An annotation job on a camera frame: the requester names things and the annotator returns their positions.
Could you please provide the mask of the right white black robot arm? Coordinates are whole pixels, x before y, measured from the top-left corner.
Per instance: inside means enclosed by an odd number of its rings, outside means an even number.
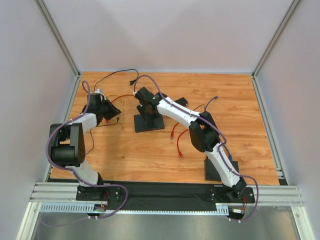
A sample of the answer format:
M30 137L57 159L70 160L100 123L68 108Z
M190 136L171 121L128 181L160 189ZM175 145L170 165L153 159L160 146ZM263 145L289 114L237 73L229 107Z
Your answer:
M246 181L225 153L221 140L222 133L209 112L190 110L160 92L153 94L145 87L135 91L133 95L139 101L137 109L146 122L153 120L156 115L162 115L188 128L193 147L204 153L211 161L226 190L234 197L240 197L247 186Z

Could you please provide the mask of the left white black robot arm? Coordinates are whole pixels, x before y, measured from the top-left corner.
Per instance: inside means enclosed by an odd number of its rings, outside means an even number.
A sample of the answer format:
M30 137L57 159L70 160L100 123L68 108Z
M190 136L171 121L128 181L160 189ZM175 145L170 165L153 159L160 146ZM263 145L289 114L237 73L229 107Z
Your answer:
M54 123L49 128L47 153L51 163L75 174L79 181L76 200L106 201L110 189L102 187L103 179L93 170L86 160L84 133L99 126L103 120L111 120L121 110L116 108L105 97L101 89L88 96L89 104L85 105L78 118L70 123Z

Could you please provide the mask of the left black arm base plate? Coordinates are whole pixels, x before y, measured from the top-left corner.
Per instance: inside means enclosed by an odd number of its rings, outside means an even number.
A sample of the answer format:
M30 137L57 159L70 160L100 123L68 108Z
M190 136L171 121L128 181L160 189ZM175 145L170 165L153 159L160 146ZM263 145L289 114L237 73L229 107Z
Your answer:
M124 200L125 197L126 192L119 186L91 187L79 185L75 199L77 201L119 202Z

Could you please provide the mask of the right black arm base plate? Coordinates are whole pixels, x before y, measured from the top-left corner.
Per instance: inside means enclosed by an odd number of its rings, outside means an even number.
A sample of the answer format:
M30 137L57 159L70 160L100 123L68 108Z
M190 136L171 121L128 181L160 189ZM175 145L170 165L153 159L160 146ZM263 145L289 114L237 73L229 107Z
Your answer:
M255 194L251 187L246 187L242 192L235 192L232 188L224 185L211 185L208 188L209 200L213 203L246 203L256 202Z

